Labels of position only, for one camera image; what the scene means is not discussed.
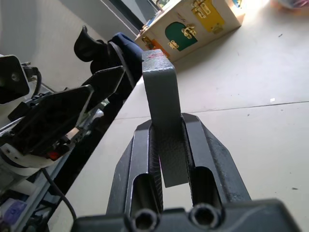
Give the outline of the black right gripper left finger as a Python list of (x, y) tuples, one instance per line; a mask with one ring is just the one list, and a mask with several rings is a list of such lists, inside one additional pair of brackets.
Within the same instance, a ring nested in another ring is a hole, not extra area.
[(161, 169), (151, 120), (137, 126), (116, 165), (106, 214), (132, 217), (144, 208), (163, 212)]

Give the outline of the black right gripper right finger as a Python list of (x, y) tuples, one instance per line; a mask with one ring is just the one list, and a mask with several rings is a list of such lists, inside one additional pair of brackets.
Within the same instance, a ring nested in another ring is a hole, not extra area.
[(197, 116), (183, 114), (183, 132), (193, 205), (251, 200), (230, 152)]

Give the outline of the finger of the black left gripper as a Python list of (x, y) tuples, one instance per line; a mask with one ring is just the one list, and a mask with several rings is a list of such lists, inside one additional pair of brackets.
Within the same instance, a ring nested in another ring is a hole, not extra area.
[(86, 85), (43, 97), (8, 132), (8, 144), (23, 155), (47, 155), (76, 126), (93, 92)]
[(88, 78), (82, 86), (91, 85), (94, 92), (87, 107), (94, 108), (100, 102), (111, 96), (120, 85), (124, 73), (123, 66), (116, 66), (97, 71)]

